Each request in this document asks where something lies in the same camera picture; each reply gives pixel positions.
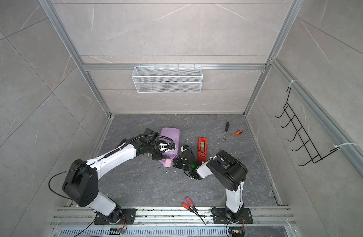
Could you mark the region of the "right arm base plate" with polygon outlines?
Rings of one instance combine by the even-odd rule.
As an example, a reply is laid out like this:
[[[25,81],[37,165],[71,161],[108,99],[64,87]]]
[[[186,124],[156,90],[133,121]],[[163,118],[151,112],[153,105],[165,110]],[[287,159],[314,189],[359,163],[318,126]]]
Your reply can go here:
[[[228,223],[240,223],[240,224],[253,224],[253,217],[249,208],[244,206],[239,209],[237,213],[232,212],[228,208],[211,209],[215,224],[228,224]]]

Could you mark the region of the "red tape dispenser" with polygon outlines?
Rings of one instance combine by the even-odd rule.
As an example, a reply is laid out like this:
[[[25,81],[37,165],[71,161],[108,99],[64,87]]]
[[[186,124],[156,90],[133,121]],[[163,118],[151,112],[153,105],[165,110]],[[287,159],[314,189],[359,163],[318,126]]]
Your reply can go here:
[[[206,162],[207,161],[207,138],[199,138],[198,139],[198,162]]]

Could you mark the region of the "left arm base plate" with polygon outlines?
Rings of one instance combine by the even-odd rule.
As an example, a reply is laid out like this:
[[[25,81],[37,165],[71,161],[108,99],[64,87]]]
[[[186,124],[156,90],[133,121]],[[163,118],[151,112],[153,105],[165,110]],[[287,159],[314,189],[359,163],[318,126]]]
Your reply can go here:
[[[116,208],[109,216],[104,216],[100,212],[97,212],[95,225],[122,225],[122,224],[134,224],[137,209],[135,208]]]

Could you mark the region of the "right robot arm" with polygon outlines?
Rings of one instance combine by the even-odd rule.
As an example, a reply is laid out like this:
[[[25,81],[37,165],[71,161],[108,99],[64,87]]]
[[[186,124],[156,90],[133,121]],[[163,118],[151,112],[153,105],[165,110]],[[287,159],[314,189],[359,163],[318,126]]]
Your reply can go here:
[[[205,162],[198,162],[192,150],[186,149],[174,161],[174,168],[181,169],[193,179],[201,180],[213,175],[226,189],[225,214],[232,223],[238,222],[244,212],[243,186],[248,173],[238,159],[224,150]]]

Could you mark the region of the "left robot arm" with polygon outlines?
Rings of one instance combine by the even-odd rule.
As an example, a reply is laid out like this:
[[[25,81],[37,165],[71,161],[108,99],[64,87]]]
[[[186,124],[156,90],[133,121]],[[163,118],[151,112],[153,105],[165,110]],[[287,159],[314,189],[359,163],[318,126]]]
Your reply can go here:
[[[154,160],[163,159],[163,154],[175,149],[173,140],[160,136],[141,135],[123,140],[117,148],[87,161],[75,160],[66,174],[61,197],[74,201],[80,207],[88,207],[109,224],[122,221],[121,207],[99,190],[99,180],[117,166],[142,154],[151,154]]]

